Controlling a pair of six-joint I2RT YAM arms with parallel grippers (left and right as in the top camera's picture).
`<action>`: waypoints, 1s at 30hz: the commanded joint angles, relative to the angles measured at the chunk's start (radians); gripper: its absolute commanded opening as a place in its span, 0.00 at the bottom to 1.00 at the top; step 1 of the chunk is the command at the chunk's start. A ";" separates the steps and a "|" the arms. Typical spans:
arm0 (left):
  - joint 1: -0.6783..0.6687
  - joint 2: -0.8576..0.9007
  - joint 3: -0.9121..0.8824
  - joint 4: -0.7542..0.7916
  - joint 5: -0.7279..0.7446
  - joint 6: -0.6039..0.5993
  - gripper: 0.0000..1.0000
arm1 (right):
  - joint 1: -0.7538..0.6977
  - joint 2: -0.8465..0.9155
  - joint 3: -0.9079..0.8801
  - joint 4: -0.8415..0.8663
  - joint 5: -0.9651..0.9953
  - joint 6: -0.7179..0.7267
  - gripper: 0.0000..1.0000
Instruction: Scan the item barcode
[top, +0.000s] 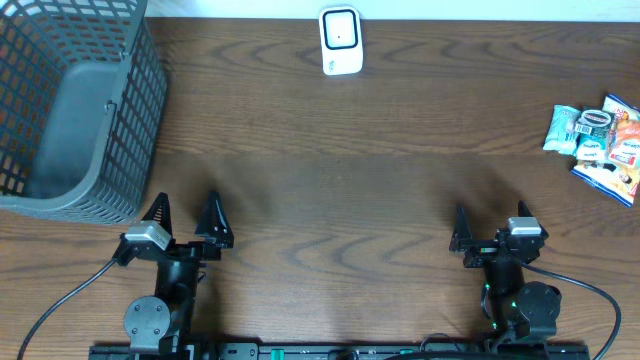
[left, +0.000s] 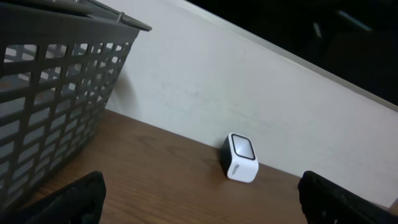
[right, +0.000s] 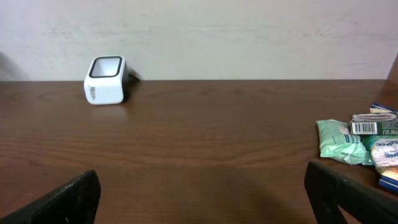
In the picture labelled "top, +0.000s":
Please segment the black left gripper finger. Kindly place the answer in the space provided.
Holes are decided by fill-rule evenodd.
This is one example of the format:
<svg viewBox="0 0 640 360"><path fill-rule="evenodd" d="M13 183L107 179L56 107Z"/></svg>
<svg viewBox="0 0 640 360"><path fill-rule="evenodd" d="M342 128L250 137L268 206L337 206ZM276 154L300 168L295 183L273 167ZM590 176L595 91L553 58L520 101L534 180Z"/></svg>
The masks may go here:
<svg viewBox="0 0 640 360"><path fill-rule="evenodd" d="M142 217L143 221L157 222L170 236L173 235L171 224L170 202L168 195L160 192L151 207Z"/></svg>
<svg viewBox="0 0 640 360"><path fill-rule="evenodd" d="M218 192L211 191L196 226L195 235L217 248L232 248L234 234L226 218Z"/></svg>

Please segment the light green snack packet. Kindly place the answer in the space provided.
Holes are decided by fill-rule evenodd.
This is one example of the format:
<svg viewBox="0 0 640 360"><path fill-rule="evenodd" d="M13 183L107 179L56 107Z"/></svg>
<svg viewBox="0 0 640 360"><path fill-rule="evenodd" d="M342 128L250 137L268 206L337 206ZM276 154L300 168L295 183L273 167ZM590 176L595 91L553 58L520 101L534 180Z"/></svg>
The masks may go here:
<svg viewBox="0 0 640 360"><path fill-rule="evenodd" d="M555 105L542 149L573 156L579 137L574 126L580 115L580 110L566 105Z"/></svg>

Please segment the teal small snack packet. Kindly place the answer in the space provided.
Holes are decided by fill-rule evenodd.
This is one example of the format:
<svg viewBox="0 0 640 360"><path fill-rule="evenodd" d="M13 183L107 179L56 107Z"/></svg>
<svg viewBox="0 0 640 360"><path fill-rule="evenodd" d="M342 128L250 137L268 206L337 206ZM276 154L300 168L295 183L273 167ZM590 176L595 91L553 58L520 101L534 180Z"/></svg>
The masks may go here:
<svg viewBox="0 0 640 360"><path fill-rule="evenodd" d="M607 139L582 134L579 137L575 157L580 161L604 161L607 156Z"/></svg>

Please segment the large beige snack bag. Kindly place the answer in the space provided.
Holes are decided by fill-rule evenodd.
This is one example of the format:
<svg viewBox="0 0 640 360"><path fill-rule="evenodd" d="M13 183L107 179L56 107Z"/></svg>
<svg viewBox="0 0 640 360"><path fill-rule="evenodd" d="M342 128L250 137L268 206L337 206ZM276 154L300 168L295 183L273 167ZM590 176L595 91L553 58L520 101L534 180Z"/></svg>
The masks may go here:
<svg viewBox="0 0 640 360"><path fill-rule="evenodd" d="M639 108L626 102L615 94L607 94L601 109L615 115L615 120L607 135L607 156L604 161L580 161L571 173L592 187L616 199L626 207L631 207L635 200L639 186L639 163L631 168L612 162L608 155L614 140L618 123L621 120L636 120L639 122Z"/></svg>

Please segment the dark green round-logo packet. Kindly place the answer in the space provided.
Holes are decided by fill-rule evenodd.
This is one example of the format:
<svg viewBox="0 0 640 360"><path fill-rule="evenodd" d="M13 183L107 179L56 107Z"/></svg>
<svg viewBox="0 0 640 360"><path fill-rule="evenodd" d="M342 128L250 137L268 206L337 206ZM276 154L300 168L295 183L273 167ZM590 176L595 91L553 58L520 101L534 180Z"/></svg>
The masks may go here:
<svg viewBox="0 0 640 360"><path fill-rule="evenodd" d="M574 130L583 135L606 138L615 120L613 113L598 110L584 110L574 124Z"/></svg>

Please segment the orange small snack packet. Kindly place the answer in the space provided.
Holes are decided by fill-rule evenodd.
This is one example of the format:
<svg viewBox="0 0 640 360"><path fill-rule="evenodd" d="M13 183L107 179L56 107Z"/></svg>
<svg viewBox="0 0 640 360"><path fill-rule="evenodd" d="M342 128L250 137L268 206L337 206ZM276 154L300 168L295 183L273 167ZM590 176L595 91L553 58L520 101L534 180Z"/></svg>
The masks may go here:
<svg viewBox="0 0 640 360"><path fill-rule="evenodd" d="M612 162L627 167L635 167L639 163L639 122L621 120L616 128L614 140L608 158Z"/></svg>

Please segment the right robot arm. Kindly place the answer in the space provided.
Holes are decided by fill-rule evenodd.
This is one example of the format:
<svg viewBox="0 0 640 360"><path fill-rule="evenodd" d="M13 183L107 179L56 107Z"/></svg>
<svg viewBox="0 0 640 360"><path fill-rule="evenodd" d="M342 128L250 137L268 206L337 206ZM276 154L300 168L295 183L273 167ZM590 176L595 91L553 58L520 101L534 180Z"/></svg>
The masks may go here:
<svg viewBox="0 0 640 360"><path fill-rule="evenodd" d="M539 281L527 282L523 275L525 266L540 256L547 238L548 232L524 202L518 203L518 215L509 218L491 239L474 237L464 208L456 209L449 250L464 255L464 267L483 270L481 308L493 326L483 340L485 350L497 353L508 346L544 347L557 333L561 292Z"/></svg>

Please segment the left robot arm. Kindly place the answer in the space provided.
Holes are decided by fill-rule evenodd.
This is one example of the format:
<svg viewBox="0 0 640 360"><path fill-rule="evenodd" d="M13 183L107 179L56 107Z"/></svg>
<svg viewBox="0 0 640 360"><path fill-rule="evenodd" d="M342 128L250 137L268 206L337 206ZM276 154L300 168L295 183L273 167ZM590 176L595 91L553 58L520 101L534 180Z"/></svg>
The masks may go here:
<svg viewBox="0 0 640 360"><path fill-rule="evenodd" d="M173 236L168 195L157 195L141 220L120 235L113 259L120 266L132 260L157 265L152 295L134 300L124 315L130 339L128 353L136 359L200 359L202 347L190 339L201 269L221 259L234 235L218 192L211 191L198 220L197 241L179 243Z"/></svg>

